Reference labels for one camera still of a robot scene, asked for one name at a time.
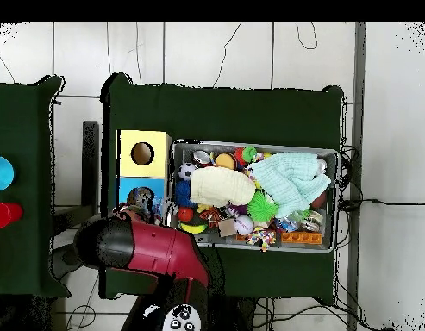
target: dark green tabletop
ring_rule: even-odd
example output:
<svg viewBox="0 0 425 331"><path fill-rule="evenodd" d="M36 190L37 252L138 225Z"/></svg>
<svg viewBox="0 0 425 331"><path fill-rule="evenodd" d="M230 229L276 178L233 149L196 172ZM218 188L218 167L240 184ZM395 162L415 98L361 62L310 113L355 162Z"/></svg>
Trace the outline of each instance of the dark green tabletop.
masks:
<svg viewBox="0 0 425 331"><path fill-rule="evenodd" d="M0 156L15 169L0 202L19 203L23 217L0 229L0 294L66 297L50 274L52 243L50 104L62 79L0 84Z"/></svg>
<svg viewBox="0 0 425 331"><path fill-rule="evenodd" d="M138 86L123 73L115 74L102 93L102 154L108 154L102 163L109 170L108 189L103 188L105 202L109 209L114 208L117 129L165 131L173 141L197 139L339 150L341 99L342 90L336 86L324 91ZM333 302L333 252L216 250L222 259L224 289L229 296L320 297L326 303ZM216 250L202 248L215 290L223 284ZM108 270L106 294L145 294L152 283L149 277Z"/></svg>

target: yellow box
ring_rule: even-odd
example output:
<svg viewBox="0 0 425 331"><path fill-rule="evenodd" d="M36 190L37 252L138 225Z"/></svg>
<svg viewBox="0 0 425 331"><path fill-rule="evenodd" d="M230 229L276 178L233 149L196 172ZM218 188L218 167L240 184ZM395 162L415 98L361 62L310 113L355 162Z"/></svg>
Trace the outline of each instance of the yellow box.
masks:
<svg viewBox="0 0 425 331"><path fill-rule="evenodd" d="M119 130L120 176L132 178L167 178L171 138L165 132ZM144 142L152 148L153 158L146 165L134 162L133 148L143 147Z"/></svg>

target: toy block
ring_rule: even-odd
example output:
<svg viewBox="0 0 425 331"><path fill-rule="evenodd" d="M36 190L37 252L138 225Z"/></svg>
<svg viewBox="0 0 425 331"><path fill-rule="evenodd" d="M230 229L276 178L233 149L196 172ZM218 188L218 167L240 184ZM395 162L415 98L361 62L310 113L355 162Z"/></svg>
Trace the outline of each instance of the toy block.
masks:
<svg viewBox="0 0 425 331"><path fill-rule="evenodd" d="M165 132L119 130L121 177L167 178L171 138Z"/></svg>
<svg viewBox="0 0 425 331"><path fill-rule="evenodd" d="M153 213L163 218L166 211L167 179L120 177L119 204L134 204L134 188L146 187L153 191Z"/></svg>
<svg viewBox="0 0 425 331"><path fill-rule="evenodd" d="M314 232L283 232L281 233L283 244L313 244L322 243L322 234Z"/></svg>

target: red ball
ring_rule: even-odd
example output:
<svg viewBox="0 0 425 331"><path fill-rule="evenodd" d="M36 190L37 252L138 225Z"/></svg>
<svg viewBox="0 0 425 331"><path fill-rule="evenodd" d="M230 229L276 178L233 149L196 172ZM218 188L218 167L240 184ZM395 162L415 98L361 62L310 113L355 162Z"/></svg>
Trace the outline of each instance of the red ball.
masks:
<svg viewBox="0 0 425 331"><path fill-rule="evenodd" d="M180 207L178 209L177 217L180 221L188 222L194 217L194 211L192 208Z"/></svg>
<svg viewBox="0 0 425 331"><path fill-rule="evenodd" d="M324 191L317 199L315 199L312 203L311 203L311 207L314 209L319 209L321 208L321 206L323 204L325 204L326 202L326 198L327 198L327 193L326 191Z"/></svg>

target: orange lego brick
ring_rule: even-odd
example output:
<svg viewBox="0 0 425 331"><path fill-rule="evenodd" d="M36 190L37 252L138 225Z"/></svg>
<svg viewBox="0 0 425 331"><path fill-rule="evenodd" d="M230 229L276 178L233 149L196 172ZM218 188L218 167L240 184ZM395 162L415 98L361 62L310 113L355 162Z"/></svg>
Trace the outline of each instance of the orange lego brick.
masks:
<svg viewBox="0 0 425 331"><path fill-rule="evenodd" d="M283 232L281 233L283 244L313 244L322 243L322 234L314 232Z"/></svg>

